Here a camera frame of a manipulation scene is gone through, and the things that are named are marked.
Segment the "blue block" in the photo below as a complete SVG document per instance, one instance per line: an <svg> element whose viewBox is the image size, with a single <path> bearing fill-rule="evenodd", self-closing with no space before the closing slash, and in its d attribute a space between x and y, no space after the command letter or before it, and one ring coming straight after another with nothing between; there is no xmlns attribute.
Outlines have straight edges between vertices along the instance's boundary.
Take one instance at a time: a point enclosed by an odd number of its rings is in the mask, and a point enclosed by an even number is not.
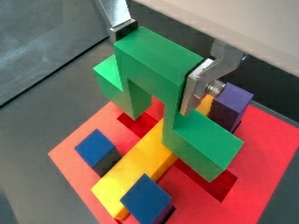
<svg viewBox="0 0 299 224"><path fill-rule="evenodd" d="M76 151L100 177L122 158L116 146L98 129L78 145Z"/></svg>
<svg viewBox="0 0 299 224"><path fill-rule="evenodd" d="M120 201L142 224L163 223L174 210L171 196L146 174Z"/></svg>

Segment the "wooden block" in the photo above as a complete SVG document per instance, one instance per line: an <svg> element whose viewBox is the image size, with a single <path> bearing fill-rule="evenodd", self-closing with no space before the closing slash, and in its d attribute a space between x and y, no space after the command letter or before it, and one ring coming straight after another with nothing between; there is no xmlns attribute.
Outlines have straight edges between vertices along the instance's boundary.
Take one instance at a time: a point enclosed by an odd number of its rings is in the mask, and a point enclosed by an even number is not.
<svg viewBox="0 0 299 224"><path fill-rule="evenodd" d="M128 211L120 202L128 189L146 173L156 181L176 160L176 156L162 144L163 121L160 121L116 163L107 175L92 187L100 203L111 216L124 220Z"/></svg>

